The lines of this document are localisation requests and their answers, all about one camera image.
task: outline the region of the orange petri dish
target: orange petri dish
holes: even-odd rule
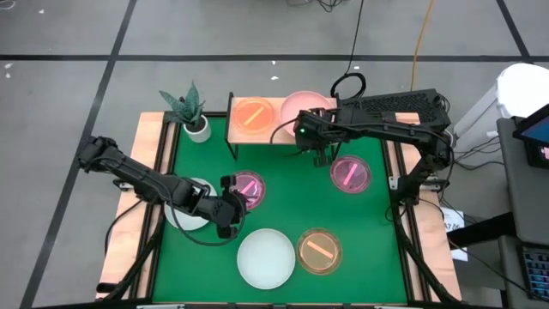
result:
[[[341,263],[341,243],[328,230],[312,228],[298,240],[298,260],[315,275],[329,275]]]
[[[261,133],[271,127],[275,120],[275,110],[264,98],[241,100],[232,111],[233,121],[239,129],[247,133]]]

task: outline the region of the pink stick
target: pink stick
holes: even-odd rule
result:
[[[349,174],[345,177],[345,181],[343,181],[344,185],[347,185],[349,183],[349,180],[351,180],[351,176],[353,176],[354,171],[356,171],[358,164],[354,163],[351,167],[351,170],[349,171]]]
[[[246,192],[255,184],[256,184],[256,181],[252,180],[244,189],[242,189],[240,193],[246,194]]]

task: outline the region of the potted plant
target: potted plant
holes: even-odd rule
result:
[[[177,100],[169,93],[160,91],[162,98],[168,103],[174,111],[170,120],[183,124],[185,132],[193,142],[206,142],[212,134],[208,119],[202,115],[202,109],[205,101],[200,103],[198,90],[195,83],[190,85],[187,97]]]

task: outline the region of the succulent plant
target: succulent plant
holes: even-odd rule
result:
[[[189,92],[185,98],[181,97],[177,100],[165,91],[160,91],[160,95],[175,112],[175,116],[170,119],[171,121],[177,121],[190,126],[196,126],[198,124],[206,101],[200,103],[200,97],[198,96],[198,90],[196,89],[194,82],[190,85]]]

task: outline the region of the screen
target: screen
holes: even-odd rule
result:
[[[549,142],[549,116],[527,128],[522,135],[541,142]]]

